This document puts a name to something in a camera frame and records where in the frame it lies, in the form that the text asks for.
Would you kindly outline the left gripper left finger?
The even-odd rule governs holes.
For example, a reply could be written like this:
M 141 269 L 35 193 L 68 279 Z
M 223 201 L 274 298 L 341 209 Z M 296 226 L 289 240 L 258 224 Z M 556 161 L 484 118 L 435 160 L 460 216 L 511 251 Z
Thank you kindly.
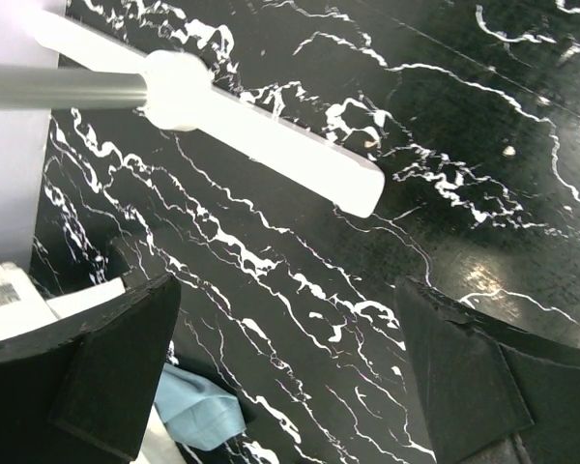
M 0 340 L 0 463 L 135 460 L 180 302 L 178 280 L 159 275 Z

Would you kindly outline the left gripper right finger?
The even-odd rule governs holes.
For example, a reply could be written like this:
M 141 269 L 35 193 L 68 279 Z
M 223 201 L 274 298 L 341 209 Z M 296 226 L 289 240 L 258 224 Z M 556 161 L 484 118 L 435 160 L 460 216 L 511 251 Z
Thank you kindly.
M 580 463 L 580 349 L 409 277 L 394 310 L 440 463 Z

